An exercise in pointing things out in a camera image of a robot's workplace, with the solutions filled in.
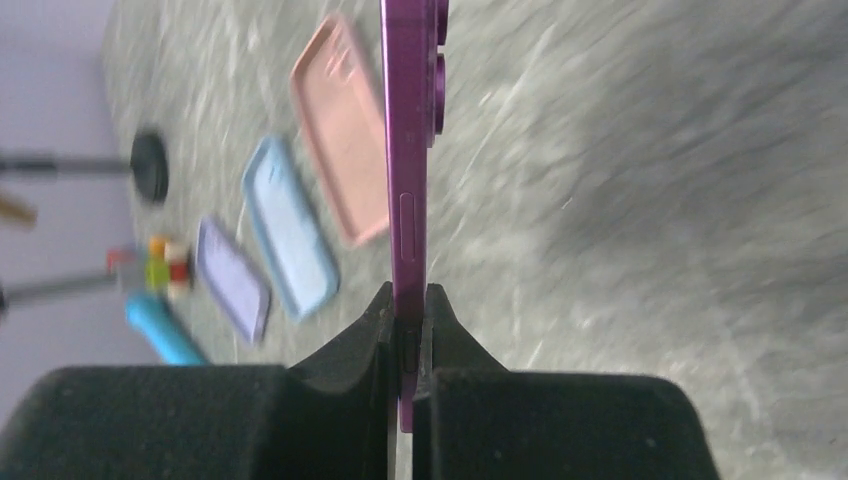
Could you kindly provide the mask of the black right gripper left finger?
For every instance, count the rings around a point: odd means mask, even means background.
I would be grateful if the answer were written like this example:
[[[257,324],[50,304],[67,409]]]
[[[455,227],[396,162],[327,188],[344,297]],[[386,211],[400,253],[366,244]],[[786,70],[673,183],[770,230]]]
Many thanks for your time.
[[[1,432],[5,479],[391,479],[392,293],[294,366],[68,367]]]

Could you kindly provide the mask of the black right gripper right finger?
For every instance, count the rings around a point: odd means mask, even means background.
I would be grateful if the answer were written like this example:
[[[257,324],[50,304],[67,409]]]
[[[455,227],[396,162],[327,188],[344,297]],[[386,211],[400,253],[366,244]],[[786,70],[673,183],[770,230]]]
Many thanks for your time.
[[[414,398],[416,479],[715,479],[699,415],[646,375],[511,371],[429,286]]]

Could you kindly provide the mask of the lavender phone case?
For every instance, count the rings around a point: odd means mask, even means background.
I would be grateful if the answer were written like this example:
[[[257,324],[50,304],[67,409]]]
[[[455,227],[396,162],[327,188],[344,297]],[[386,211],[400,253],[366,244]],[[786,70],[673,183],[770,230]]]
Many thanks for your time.
[[[252,259],[215,216],[202,218],[195,246],[195,270],[242,338],[264,338],[271,291]]]

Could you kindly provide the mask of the light blue phone case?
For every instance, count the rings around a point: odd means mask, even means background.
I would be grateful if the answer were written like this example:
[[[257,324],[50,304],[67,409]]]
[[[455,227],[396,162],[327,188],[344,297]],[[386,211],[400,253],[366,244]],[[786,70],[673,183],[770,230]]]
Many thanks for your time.
[[[242,193],[277,298],[288,318],[300,323],[336,295],[340,275],[283,140],[258,143]]]

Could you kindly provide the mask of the pink phone case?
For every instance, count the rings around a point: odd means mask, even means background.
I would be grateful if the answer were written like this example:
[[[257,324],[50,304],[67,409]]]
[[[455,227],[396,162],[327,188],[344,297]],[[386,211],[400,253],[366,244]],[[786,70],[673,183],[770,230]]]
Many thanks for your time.
[[[333,12],[317,27],[290,90],[342,242],[364,245],[389,226],[385,123],[369,59],[343,15]]]

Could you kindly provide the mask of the purple phone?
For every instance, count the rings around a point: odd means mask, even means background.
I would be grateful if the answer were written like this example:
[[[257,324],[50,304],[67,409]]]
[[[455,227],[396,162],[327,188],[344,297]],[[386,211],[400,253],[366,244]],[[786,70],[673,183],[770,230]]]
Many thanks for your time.
[[[393,307],[399,423],[413,430],[425,315],[428,151],[444,127],[447,0],[381,3]]]

